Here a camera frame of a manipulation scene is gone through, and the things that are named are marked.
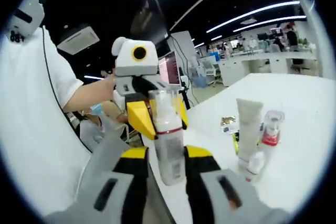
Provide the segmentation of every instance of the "white cabinet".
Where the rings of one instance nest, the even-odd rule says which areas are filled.
[[[248,74],[246,63],[240,60],[222,61],[219,67],[224,86],[231,86]]]
[[[287,59],[285,57],[270,57],[271,73],[288,73]]]

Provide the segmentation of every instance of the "air conditioner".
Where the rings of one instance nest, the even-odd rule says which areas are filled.
[[[62,39],[57,48],[71,55],[75,55],[99,41],[91,26],[73,29],[71,32],[67,32],[64,37],[66,38]]]

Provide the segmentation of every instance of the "robot camera eye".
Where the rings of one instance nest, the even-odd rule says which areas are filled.
[[[143,47],[136,47],[133,50],[133,57],[135,58],[135,60],[142,60],[146,57],[146,49],[144,49]]]

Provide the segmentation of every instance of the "white table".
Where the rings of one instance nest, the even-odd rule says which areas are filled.
[[[289,73],[291,59],[317,60],[316,50],[311,52],[271,52],[254,54],[249,56],[236,56],[229,59],[222,59],[219,64],[220,75],[223,84],[231,86],[250,73],[250,63],[256,60],[267,60],[270,62],[271,73]]]
[[[245,56],[245,55],[253,55],[253,54],[262,54],[265,51],[263,49],[249,50],[243,52],[234,52],[231,54],[231,57]]]
[[[295,212],[319,182],[334,145],[336,82],[291,74],[250,74],[190,109],[184,144],[207,148],[222,169],[239,173],[231,136],[220,127],[222,116],[238,116],[236,98],[263,102],[262,116],[272,109],[285,113],[281,142],[254,185],[268,206]],[[143,140],[150,147],[150,165],[173,218],[177,224],[192,223],[185,182],[165,186],[154,143]]]

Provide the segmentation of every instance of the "white robot head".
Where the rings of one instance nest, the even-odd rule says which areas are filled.
[[[116,76],[143,76],[158,72],[158,55],[151,41],[119,37],[113,43],[112,54],[117,56]]]
[[[6,30],[26,38],[40,26],[44,15],[38,0],[23,0],[9,20]]]

